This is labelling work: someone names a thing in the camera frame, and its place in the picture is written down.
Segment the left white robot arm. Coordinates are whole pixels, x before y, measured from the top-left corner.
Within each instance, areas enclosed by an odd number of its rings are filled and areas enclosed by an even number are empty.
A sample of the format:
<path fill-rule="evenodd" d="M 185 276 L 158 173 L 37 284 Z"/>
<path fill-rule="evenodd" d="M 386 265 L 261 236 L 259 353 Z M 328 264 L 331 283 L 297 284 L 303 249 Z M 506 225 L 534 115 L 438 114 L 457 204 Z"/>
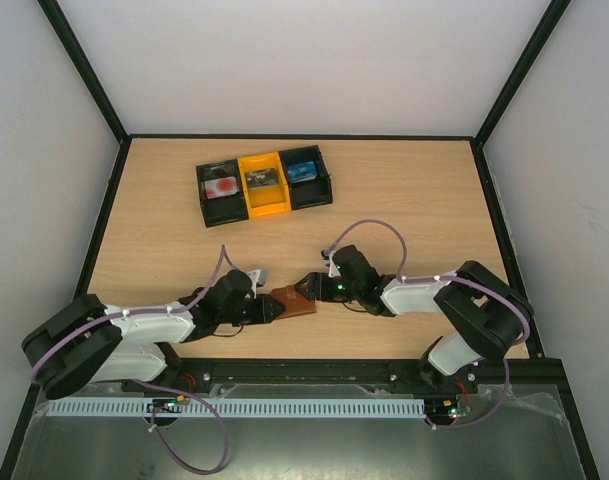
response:
<path fill-rule="evenodd" d="M 231 270 L 209 288 L 166 305 L 126 308 L 84 294 L 21 343 L 31 378 L 50 400 L 91 383 L 150 382 L 174 369 L 175 344 L 213 335 L 223 324 L 268 324 L 286 310 L 258 292 L 265 272 Z"/>

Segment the brown leather card holder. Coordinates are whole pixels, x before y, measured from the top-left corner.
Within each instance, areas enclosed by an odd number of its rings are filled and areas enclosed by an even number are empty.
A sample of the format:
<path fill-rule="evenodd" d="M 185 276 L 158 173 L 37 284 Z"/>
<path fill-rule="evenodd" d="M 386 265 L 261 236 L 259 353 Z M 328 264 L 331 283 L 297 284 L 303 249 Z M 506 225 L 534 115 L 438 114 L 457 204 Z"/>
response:
<path fill-rule="evenodd" d="M 294 285 L 275 288 L 270 295 L 284 307 L 278 319 L 311 315 L 317 311 L 315 302 L 299 293 Z"/>

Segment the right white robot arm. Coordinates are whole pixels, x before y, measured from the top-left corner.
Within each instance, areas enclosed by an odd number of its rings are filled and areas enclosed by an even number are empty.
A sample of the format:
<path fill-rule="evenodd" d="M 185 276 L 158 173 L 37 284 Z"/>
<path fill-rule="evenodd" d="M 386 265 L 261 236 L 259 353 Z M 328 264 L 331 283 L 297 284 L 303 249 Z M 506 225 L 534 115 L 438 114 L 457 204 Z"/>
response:
<path fill-rule="evenodd" d="M 435 340 L 419 360 L 422 384 L 439 392 L 462 368 L 480 360 L 502 361 L 531 333 L 533 308 L 515 289 L 476 261 L 441 275 L 384 275 L 355 246 L 325 256 L 328 271 L 311 272 L 295 284 L 306 299 L 358 303 L 374 316 L 441 313 L 454 328 Z"/>

